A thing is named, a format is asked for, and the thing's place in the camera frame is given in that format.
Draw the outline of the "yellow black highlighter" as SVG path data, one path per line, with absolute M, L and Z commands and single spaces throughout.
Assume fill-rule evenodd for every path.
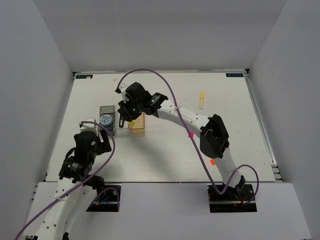
M 136 122 L 133 120 L 133 121 L 130 121 L 129 124 L 130 124 L 131 126 L 134 126 L 134 125 L 136 124 Z

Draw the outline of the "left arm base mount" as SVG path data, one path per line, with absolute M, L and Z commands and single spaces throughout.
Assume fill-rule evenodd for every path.
M 105 184 L 96 190 L 97 195 L 91 201 L 87 212 L 97 213 L 117 213 L 120 210 L 122 185 Z

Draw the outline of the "green black highlighter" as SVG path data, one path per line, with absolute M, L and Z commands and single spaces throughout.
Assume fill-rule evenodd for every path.
M 124 119 L 123 119 L 122 116 L 119 118 L 119 127 L 120 127 L 120 128 L 123 128 L 123 127 L 124 127 Z

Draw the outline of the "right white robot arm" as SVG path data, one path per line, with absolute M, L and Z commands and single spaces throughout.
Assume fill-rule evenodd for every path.
M 223 192 L 236 200 L 244 193 L 245 178 L 237 170 L 229 149 L 229 134 L 219 115 L 200 115 L 183 107 L 177 107 L 169 98 L 159 92 L 151 95 L 144 87 L 134 82 L 122 84 L 116 90 L 122 96 L 118 103 L 119 114 L 127 122 L 136 120 L 142 113 L 187 127 L 199 138 L 199 149 L 215 164 L 226 186 Z

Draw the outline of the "pink black highlighter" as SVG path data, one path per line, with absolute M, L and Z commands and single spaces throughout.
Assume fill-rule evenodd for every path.
M 194 137 L 194 133 L 191 131 L 191 132 L 188 134 L 188 137 L 189 137 L 189 138 L 193 138 L 193 137 Z

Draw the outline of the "orange black highlighter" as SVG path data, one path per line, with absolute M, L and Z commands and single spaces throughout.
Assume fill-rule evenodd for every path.
M 215 160 L 214 159 L 211 159 L 210 160 L 210 163 L 214 166 L 216 164 Z

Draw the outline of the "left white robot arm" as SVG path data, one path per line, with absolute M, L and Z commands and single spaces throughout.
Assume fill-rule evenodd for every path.
M 99 200 L 105 196 L 108 187 L 98 170 L 92 172 L 97 156 L 104 153 L 115 153 L 115 139 L 104 127 L 81 130 L 74 135 L 75 147 L 65 155 L 58 174 L 58 182 L 53 201 L 37 213 L 25 226 L 28 227 L 41 215 L 45 215 L 33 240 L 68 240 L 73 211 L 81 207 L 90 208 L 86 203 L 88 193 Z

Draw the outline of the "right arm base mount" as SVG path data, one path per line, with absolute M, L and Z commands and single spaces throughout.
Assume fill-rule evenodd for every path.
M 212 185 L 207 185 L 210 213 L 256 213 L 257 205 L 255 199 L 246 203 L 254 197 L 254 188 L 251 184 L 245 184 L 238 196 L 218 194 Z

